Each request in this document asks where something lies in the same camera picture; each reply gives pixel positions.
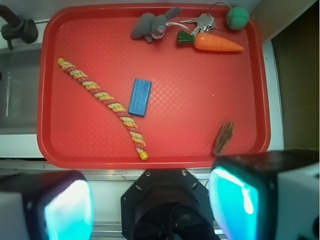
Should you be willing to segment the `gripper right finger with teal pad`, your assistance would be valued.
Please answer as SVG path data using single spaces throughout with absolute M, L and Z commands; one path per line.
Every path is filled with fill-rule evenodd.
M 229 240 L 317 240 L 320 153 L 276 150 L 216 158 L 208 182 L 213 216 Z

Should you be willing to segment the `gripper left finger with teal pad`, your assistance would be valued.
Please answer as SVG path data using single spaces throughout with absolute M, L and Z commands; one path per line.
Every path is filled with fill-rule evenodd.
M 2 240 L 89 240 L 93 190 L 77 170 L 1 174 Z

